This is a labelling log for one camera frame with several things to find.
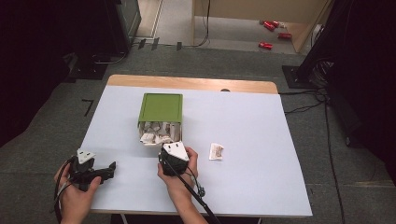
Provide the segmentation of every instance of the handheld controller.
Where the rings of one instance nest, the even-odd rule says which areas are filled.
[[[161,152],[158,154],[158,160],[163,166],[163,174],[175,176],[175,172],[169,167],[172,166],[173,169],[182,175],[189,165],[189,156],[187,155],[186,148],[182,142],[175,142],[170,144],[163,144]]]
[[[114,177],[116,163],[112,162],[106,169],[94,170],[92,169],[94,163],[93,156],[94,154],[91,152],[80,151],[78,156],[73,156],[71,159],[69,168],[70,182],[77,184],[80,190],[87,191],[88,186],[97,176],[102,177],[100,184]]]

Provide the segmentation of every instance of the white table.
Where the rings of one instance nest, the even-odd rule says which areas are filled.
[[[183,143],[199,154],[198,180],[216,215],[312,216],[278,94],[110,85],[81,146],[96,153],[95,169],[117,162],[114,178],[95,194],[93,212],[176,213],[157,176],[159,150],[139,142],[137,119],[145,92],[183,94]],[[211,143],[225,147],[223,161],[208,159]]]

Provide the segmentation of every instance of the person's left hand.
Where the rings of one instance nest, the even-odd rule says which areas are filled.
[[[59,189],[64,183],[67,182],[68,171],[70,164],[67,164],[64,168],[64,172],[61,176],[61,181],[59,183]],[[55,183],[61,169],[56,173],[54,180]],[[84,192],[79,190],[75,186],[71,185],[67,187],[60,197],[61,207],[62,207],[62,222],[65,223],[81,223],[85,216],[88,215],[91,209],[93,194],[98,189],[101,182],[101,177],[97,176],[90,184],[89,189]]]

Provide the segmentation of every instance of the cord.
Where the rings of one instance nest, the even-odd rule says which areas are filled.
[[[195,200],[205,209],[205,211],[207,212],[207,214],[212,218],[212,220],[215,223],[221,224],[220,221],[218,220],[218,218],[215,216],[215,214],[213,214],[212,210],[210,210],[209,206],[207,206],[207,204],[200,198],[200,196],[194,191],[194,189],[180,176],[180,174],[178,174],[176,172],[176,170],[173,168],[173,166],[168,162],[167,159],[163,158],[163,161],[165,162],[165,164],[167,164],[169,166],[169,168],[171,168],[172,172],[177,176],[177,178],[183,182],[184,187],[186,187],[186,189],[190,192],[190,194],[195,198]]]
[[[345,224],[346,221],[345,221],[345,215],[344,215],[344,206],[343,206],[343,201],[341,199],[340,188],[339,188],[339,185],[338,185],[337,175],[335,173],[334,163],[333,163],[333,159],[332,159],[332,143],[331,143],[331,140],[330,140],[330,125],[329,125],[329,116],[327,114],[327,105],[328,105],[328,103],[326,102],[324,104],[324,114],[325,114],[325,117],[326,117],[327,146],[329,148],[330,165],[332,167],[332,177],[334,178],[335,189],[337,190],[338,202],[340,203],[341,220],[342,220],[342,223]]]
[[[69,160],[67,160],[65,163],[64,163],[64,165],[62,166],[62,169],[61,169],[61,171],[60,171],[60,173],[58,174],[58,178],[57,178],[57,180],[56,180],[56,184],[55,184],[55,191],[54,191],[54,194],[53,194],[53,200],[55,201],[55,204],[54,204],[54,211],[55,211],[55,215],[56,215],[56,218],[57,218],[57,220],[58,220],[58,223],[61,223],[61,221],[62,221],[62,214],[61,214],[61,209],[59,208],[59,195],[61,195],[61,193],[62,193],[62,191],[63,190],[65,190],[67,187],[64,187],[64,185],[61,187],[61,189],[62,189],[62,191],[59,191],[59,184],[60,184],[60,182],[61,182],[61,177],[62,177],[62,174],[64,173],[64,169],[66,168],[66,166],[67,166],[67,164],[69,164],[70,162],[72,161],[72,159],[69,159]]]
[[[352,0],[352,2],[350,3],[350,6],[349,6],[349,11],[348,11],[348,13],[347,13],[347,17],[346,17],[346,29],[345,29],[345,31],[344,31],[343,46],[346,44],[346,41],[347,41],[347,27],[348,27],[348,25],[349,25],[350,11],[352,11],[352,6],[353,6],[354,3],[355,3],[355,0]]]
[[[126,53],[124,52],[123,55],[122,55],[122,57],[121,57],[120,59],[114,61],[114,62],[107,62],[107,63],[101,63],[101,62],[96,62],[96,61],[93,61],[93,62],[94,62],[94,63],[98,63],[98,64],[113,64],[113,63],[119,63],[122,59],[125,58],[125,56],[126,56]]]
[[[334,179],[335,189],[337,191],[338,202],[340,204],[342,224],[345,224],[344,206],[343,206],[343,202],[341,199],[341,193],[340,193],[340,189],[339,189],[338,179],[337,179],[337,175],[335,173],[334,162],[333,162],[333,158],[332,158],[332,143],[331,143],[331,138],[330,138],[329,116],[327,113],[327,105],[329,104],[328,103],[329,101],[327,98],[327,94],[320,92],[319,90],[321,90],[321,89],[318,89],[316,91],[284,92],[282,94],[283,95],[297,95],[297,94],[312,94],[312,92],[315,92],[316,94],[313,94],[313,95],[315,95],[316,99],[318,100],[318,103],[313,106],[304,106],[306,108],[306,110],[311,109],[315,106],[324,104],[324,109],[325,109],[324,112],[325,112],[325,119],[326,119],[326,131],[327,131],[327,145],[328,145],[328,149],[329,149],[330,165],[332,167],[332,177]]]
[[[185,48],[198,48],[201,47],[204,43],[206,43],[207,40],[209,40],[209,15],[210,15],[210,0],[209,3],[207,4],[207,13],[206,13],[206,24],[204,21],[204,27],[206,28],[206,35],[202,42],[199,45],[193,45],[193,46],[185,46]]]
[[[314,107],[316,107],[318,105],[321,105],[321,104],[325,103],[327,95],[325,93],[320,92],[320,90],[322,90],[322,89],[323,88],[320,88],[320,89],[317,89],[317,90],[314,90],[314,91],[280,92],[279,95],[299,95],[299,94],[314,95],[315,98],[318,100],[318,103],[315,104],[315,105],[306,105],[306,106],[298,107],[298,108],[295,108],[295,109],[293,109],[291,111],[285,112],[285,115],[288,115],[288,114],[291,114],[291,113],[302,113],[302,112],[310,110],[310,109],[312,109],[312,108],[314,108]],[[324,97],[324,99],[323,100],[319,99],[318,98],[319,96]]]
[[[196,184],[196,186],[197,186],[197,188],[198,188],[198,195],[199,195],[199,196],[201,197],[201,199],[202,199],[202,197],[205,196],[205,189],[204,189],[203,187],[201,187],[201,184],[198,182],[197,177],[195,176],[194,172],[190,169],[190,167],[187,167],[187,169],[190,170],[190,172],[191,172],[191,174],[192,174],[192,177],[194,178],[193,180],[194,180],[194,182],[195,182],[195,184]]]

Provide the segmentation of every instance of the wrist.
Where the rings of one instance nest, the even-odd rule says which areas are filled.
[[[81,224],[82,220],[74,220],[74,219],[70,219],[70,218],[62,218],[61,220],[61,224]]]
[[[180,214],[180,212],[183,212],[183,211],[189,211],[192,208],[195,209],[195,205],[192,203],[191,197],[190,198],[172,199],[172,202],[175,205],[175,208],[179,214]]]
[[[187,189],[168,189],[168,193],[174,204],[192,203],[192,196]]]

